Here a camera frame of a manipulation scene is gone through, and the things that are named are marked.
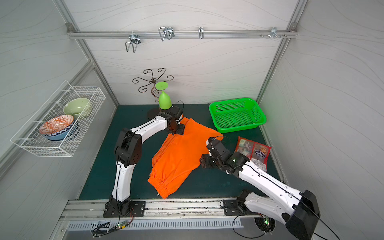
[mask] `cookie package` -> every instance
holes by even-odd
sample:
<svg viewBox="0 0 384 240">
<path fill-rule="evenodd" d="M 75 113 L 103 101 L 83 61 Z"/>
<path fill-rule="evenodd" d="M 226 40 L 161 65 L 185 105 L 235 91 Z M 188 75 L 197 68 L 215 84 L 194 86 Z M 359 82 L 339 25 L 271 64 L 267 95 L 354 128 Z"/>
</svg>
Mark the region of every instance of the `cookie package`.
<svg viewBox="0 0 384 240">
<path fill-rule="evenodd" d="M 235 151 L 245 155 L 261 170 L 266 172 L 266 164 L 271 147 L 239 136 Z"/>
</svg>

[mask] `orange pants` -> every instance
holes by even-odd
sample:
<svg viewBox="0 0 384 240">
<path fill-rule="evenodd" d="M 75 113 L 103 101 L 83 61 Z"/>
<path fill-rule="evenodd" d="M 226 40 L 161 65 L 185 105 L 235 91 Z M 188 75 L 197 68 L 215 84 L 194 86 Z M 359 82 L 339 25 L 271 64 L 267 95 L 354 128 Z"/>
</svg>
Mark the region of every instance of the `orange pants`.
<svg viewBox="0 0 384 240">
<path fill-rule="evenodd" d="M 184 135 L 169 134 L 152 159 L 148 182 L 164 199 L 176 192 L 192 170 L 200 165 L 201 155 L 209 153 L 208 138 L 221 135 L 193 119 L 184 118 L 181 123 L 185 125 Z"/>
</svg>

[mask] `wire basket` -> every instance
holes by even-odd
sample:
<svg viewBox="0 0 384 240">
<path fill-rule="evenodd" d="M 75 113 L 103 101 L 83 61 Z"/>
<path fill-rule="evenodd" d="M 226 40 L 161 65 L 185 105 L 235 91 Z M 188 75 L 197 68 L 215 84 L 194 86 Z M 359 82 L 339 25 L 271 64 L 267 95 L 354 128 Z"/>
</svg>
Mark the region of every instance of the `wire basket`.
<svg viewBox="0 0 384 240">
<path fill-rule="evenodd" d="M 64 115 L 65 104 L 76 98 L 88 98 L 85 109 L 89 110 L 79 115 L 65 138 L 50 141 L 40 134 L 40 127 L 46 121 Z M 99 87 L 71 86 L 65 81 L 17 131 L 11 142 L 39 157 L 72 157 L 104 100 L 105 95 Z"/>
</svg>

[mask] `bowl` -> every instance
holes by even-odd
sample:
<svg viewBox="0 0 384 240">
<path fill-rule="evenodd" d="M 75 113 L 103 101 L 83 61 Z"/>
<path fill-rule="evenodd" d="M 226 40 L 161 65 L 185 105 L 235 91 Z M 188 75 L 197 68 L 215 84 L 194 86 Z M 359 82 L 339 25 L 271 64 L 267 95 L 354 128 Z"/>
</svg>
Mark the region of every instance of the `bowl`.
<svg viewBox="0 0 384 240">
<path fill-rule="evenodd" d="M 75 119 L 78 119 L 81 113 L 81 116 L 86 117 L 91 112 L 91 103 L 88 98 L 76 98 L 72 101 L 65 104 L 63 108 L 64 114 L 72 115 Z"/>
<path fill-rule="evenodd" d="M 75 121 L 71 115 L 61 115 L 47 121 L 40 127 L 39 132 L 48 140 L 60 141 L 65 138 Z"/>
<path fill-rule="evenodd" d="M 39 132 L 43 135 L 59 132 L 73 123 L 74 117 L 71 115 L 61 115 L 50 119 L 44 123 Z"/>
<path fill-rule="evenodd" d="M 51 141 L 60 141 L 60 140 L 63 140 L 69 132 L 71 132 L 69 134 L 69 136 L 71 136 L 76 130 L 77 130 L 77 127 L 78 127 L 78 124 L 74 124 L 75 121 L 72 122 L 71 125 L 69 125 L 68 127 L 64 128 L 63 130 L 61 131 L 58 131 L 58 132 L 54 132 L 52 134 L 44 134 L 43 136 L 48 139 L 48 140 L 51 140 Z"/>
</svg>

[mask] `dark green table surface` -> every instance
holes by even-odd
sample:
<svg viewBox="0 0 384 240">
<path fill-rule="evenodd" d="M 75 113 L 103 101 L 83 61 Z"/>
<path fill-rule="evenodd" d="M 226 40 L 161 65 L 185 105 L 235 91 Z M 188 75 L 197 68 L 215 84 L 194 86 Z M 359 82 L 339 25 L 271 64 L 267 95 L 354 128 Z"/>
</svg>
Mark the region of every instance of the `dark green table surface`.
<svg viewBox="0 0 384 240">
<path fill-rule="evenodd" d="M 183 114 L 187 118 L 192 118 L 196 122 L 216 130 L 208 106 L 209 104 L 186 104 Z M 109 198 L 116 176 L 116 162 L 113 150 L 120 130 L 124 127 L 133 128 L 146 123 L 148 121 L 147 111 L 155 107 L 158 107 L 158 105 L 120 105 L 118 107 L 81 192 L 80 200 Z M 132 176 L 132 199 L 161 198 L 157 196 L 157 191 L 148 182 L 148 178 L 152 170 L 152 158 L 160 149 L 167 134 L 166 131 L 158 132 L 144 142 L 141 160 L 137 163 Z M 230 142 L 224 138 L 225 146 L 230 151 L 235 150 L 238 136 L 265 144 L 258 127 L 224 135 L 231 139 Z M 268 159 L 267 171 L 270 175 L 279 179 L 271 158 Z M 248 189 L 258 195 L 265 195 L 251 184 L 233 175 L 227 175 L 219 169 L 202 169 L 198 167 L 191 172 L 180 188 L 168 198 L 237 197 L 243 189 Z"/>
</svg>

